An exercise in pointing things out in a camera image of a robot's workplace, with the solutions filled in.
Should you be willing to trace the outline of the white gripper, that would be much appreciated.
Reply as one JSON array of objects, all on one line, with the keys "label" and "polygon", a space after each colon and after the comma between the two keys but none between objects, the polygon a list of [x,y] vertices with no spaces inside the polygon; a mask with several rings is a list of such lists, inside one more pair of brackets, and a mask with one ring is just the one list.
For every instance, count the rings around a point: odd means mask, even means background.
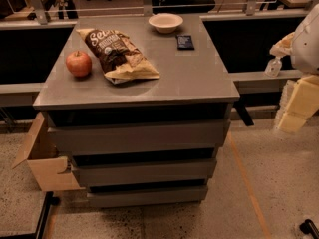
[{"label": "white gripper", "polygon": [[[275,57],[290,56],[294,32],[274,44],[269,53]],[[303,77],[294,85],[286,111],[279,120],[277,128],[287,133],[295,133],[319,110],[319,76]]]}]

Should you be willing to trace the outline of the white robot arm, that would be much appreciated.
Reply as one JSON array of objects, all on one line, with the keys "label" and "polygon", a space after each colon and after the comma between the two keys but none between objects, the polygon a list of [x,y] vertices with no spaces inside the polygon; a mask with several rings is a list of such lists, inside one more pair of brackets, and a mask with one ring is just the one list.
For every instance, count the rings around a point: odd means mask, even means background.
[{"label": "white robot arm", "polygon": [[303,74],[296,82],[287,81],[275,120],[278,129],[294,133],[319,110],[319,5],[313,7],[294,32],[273,45],[269,53],[274,59],[268,67],[289,55],[292,67]]}]

